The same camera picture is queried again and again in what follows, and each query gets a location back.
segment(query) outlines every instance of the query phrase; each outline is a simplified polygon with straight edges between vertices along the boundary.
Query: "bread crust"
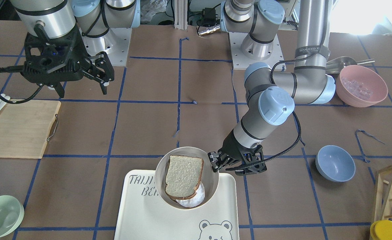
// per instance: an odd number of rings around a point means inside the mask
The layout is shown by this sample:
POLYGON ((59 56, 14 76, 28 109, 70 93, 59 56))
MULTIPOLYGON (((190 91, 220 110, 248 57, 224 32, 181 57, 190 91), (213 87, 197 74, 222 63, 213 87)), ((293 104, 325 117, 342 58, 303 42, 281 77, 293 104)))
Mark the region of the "bread crust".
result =
MULTIPOLYGON (((181 156, 181 157, 187 157, 187 158, 199 158, 199 157, 184 156, 184 155, 174 155, 174 156, 181 156)), ((166 186, 165 186, 165 193, 168 195, 168 197, 169 197, 170 199, 172 199, 172 200, 187 200, 187 199, 191 199, 191 198, 193 198, 194 196, 196 196, 196 190, 199 188, 200 181, 202 180, 203 163, 204 163, 203 158, 200 158, 200 159, 202 160, 202 166, 201 166, 201 170, 200 170, 199 181, 197 181, 197 185, 196 185, 195 188, 193 189, 193 190, 194 190, 194 193, 193 193, 192 195, 190 195, 190 196, 185 196, 185 197, 176 197, 176 196, 172 196, 172 195, 169 195, 169 194, 167 193, 166 187, 168 186, 168 184, 166 184, 166 186)), ((171 162, 171 160, 168 161, 168 170, 169 170, 170 162, 171 162)))

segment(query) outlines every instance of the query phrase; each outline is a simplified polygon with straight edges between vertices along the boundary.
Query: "plastic bag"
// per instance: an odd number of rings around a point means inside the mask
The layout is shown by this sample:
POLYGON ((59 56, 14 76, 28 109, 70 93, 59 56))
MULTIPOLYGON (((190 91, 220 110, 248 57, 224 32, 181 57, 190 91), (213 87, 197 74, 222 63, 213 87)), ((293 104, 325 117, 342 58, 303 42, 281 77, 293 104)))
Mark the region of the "plastic bag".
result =
POLYGON ((167 10, 167 0, 141 0, 141 23, 149 23, 158 12, 167 10))

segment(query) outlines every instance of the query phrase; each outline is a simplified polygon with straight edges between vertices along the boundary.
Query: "bread slice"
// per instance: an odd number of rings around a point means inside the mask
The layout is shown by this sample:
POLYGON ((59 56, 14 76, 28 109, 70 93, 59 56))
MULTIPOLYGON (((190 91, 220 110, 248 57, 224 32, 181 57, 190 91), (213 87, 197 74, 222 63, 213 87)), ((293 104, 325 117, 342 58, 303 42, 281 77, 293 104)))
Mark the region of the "bread slice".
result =
POLYGON ((171 155, 166 175, 165 192, 173 200, 191 199, 202 178, 203 159, 171 155))

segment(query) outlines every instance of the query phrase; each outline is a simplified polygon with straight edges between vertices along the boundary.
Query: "wooden cutting board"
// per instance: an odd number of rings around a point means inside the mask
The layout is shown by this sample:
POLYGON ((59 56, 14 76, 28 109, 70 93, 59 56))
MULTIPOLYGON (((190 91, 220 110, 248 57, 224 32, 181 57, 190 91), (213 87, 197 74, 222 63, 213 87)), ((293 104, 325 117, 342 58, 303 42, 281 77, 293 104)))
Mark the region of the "wooden cutting board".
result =
POLYGON ((0 158, 42 158, 61 103, 31 100, 0 112, 0 158))

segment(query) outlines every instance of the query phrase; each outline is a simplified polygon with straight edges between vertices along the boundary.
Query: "black power adapter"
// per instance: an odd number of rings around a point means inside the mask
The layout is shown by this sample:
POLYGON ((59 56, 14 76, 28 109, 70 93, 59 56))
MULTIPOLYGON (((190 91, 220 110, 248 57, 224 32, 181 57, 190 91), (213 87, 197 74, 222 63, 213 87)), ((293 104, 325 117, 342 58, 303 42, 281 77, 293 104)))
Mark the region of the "black power adapter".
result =
POLYGON ((216 12, 213 8, 202 10, 202 21, 200 26, 214 26, 216 24, 216 12))

